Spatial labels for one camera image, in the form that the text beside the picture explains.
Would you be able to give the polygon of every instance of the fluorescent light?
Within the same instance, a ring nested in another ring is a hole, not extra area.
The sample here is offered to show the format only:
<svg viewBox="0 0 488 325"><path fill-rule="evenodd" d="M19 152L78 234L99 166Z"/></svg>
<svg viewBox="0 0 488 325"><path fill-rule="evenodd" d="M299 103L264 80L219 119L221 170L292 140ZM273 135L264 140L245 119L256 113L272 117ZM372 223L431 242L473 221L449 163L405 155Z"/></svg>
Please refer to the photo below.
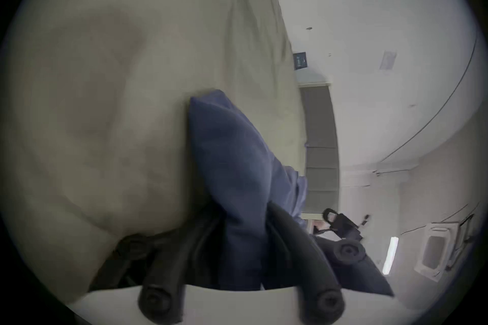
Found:
<svg viewBox="0 0 488 325"><path fill-rule="evenodd" d="M391 270L391 265L395 258L396 247L398 246L398 237L392 237L390 239L390 246L388 247L387 259L383 265L383 275L388 275Z"/></svg>

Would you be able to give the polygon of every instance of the blue fabric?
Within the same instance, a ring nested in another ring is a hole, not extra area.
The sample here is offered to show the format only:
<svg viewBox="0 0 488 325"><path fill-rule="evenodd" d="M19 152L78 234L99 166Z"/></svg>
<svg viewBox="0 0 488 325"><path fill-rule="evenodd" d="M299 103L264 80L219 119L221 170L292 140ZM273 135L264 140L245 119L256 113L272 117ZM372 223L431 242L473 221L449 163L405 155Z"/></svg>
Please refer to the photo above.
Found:
<svg viewBox="0 0 488 325"><path fill-rule="evenodd" d="M229 290L258 290L267 245L266 205L273 200L303 225L307 179L282 166L221 90L192 97L188 115L199 172L227 213L219 284Z"/></svg>

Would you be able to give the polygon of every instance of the wire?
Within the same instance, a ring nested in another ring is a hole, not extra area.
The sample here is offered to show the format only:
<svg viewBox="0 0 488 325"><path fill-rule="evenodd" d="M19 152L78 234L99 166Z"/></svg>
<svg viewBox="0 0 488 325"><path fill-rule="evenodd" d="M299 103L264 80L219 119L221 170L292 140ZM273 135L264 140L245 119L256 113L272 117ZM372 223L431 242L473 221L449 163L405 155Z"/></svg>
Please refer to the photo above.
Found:
<svg viewBox="0 0 488 325"><path fill-rule="evenodd" d="M473 51L471 52L471 56L469 57L469 61L467 62L467 66L466 66L466 69L464 69L464 72L463 72L463 75L461 76L461 78L459 79L459 82L457 83L456 87L454 88L454 90L452 91L452 93L449 95L448 99L444 102L444 104L442 104L442 107L439 109L439 111L437 111L435 113L435 115L430 118L430 121L428 121L417 133L415 133L414 135L412 135L412 137L410 139L408 139L403 145L400 145L397 149L395 149L393 152L391 152L388 156L386 156L385 158L383 158L380 163L382 161L385 161L388 157L390 157L393 153L395 153L396 151L398 151L399 149L403 148L406 144L408 144L413 138L415 138L418 133L420 133L424 128L426 128L430 122L432 122L434 120L434 118L441 112L441 110L444 108L444 106L448 103L449 99L454 95L455 91L457 90L459 84L461 83L461 81L463 80L464 78L464 75L466 74L468 68L469 68L469 65L471 64L471 60L473 59L473 54L474 54L474 48L476 47L476 42L478 40L478 31L476 31L476 36L474 37L474 45L473 45Z"/></svg>
<svg viewBox="0 0 488 325"><path fill-rule="evenodd" d="M473 210L471 210L471 212L468 214L468 216L465 218L465 220L466 220L467 218L469 218L469 216L470 216L470 215L473 213L473 211L475 211L475 210L476 210L476 208L478 207L479 203L480 203L480 202L478 202L478 203L476 204L476 206L473 208ZM446 221L446 220L448 220L449 218L454 217L454 216L455 216L455 215L456 215L458 212L460 212L461 210L464 210L464 209L467 207L467 205L469 205L469 203L465 204L465 205L464 205L464 206L462 206L462 207L461 207L459 210L457 210L455 213L453 213L453 214L449 215L448 217L444 218L444 219L443 219L441 222L437 222L437 223L439 223L439 224L440 224L440 223L442 223L442 222L445 222L445 221ZM423 226L416 227L415 229L411 229L411 230L409 230L409 231L404 231L402 234L400 234L400 236L403 236L405 233L410 233L411 231L416 231L416 230L418 230L418 229L422 229L422 228L424 228L424 227L426 227L426 226L427 226L427 225L425 224L425 225L423 225Z"/></svg>
<svg viewBox="0 0 488 325"><path fill-rule="evenodd" d="M416 231L418 229L422 229L424 227L426 227L427 225L425 224L424 226L419 226L419 227L416 227L415 229L412 229L412 230L409 230L409 231L404 231L402 234L400 234L400 236L403 236L405 233L410 233L411 231Z"/></svg>
<svg viewBox="0 0 488 325"><path fill-rule="evenodd" d="M442 222L445 222L447 219L451 218L451 217L454 217L458 212L460 212L461 210L463 210L464 208L467 207L467 205L469 205L469 203L465 204L464 206L462 206L459 210L457 210L454 214L451 214L449 215L447 218L444 218L441 222L439 223L442 223Z"/></svg>

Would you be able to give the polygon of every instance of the small label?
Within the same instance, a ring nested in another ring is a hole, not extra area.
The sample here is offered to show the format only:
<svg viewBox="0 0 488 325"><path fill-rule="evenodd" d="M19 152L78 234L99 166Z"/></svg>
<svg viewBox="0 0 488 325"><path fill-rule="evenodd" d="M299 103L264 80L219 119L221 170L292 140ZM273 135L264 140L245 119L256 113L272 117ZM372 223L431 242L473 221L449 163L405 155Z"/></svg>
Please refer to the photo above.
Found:
<svg viewBox="0 0 488 325"><path fill-rule="evenodd" d="M307 55L303 53L293 53L293 62L295 63L295 70L307 67Z"/></svg>

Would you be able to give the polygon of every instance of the gray door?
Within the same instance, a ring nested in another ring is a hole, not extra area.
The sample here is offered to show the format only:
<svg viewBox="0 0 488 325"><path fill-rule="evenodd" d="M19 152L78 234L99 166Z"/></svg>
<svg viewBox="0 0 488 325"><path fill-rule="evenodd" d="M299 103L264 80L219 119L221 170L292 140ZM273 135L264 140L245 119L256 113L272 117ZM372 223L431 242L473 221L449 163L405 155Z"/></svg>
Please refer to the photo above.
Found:
<svg viewBox="0 0 488 325"><path fill-rule="evenodd" d="M303 212L337 210L339 202L339 154L334 112L328 87L301 88L307 128L308 194Z"/></svg>

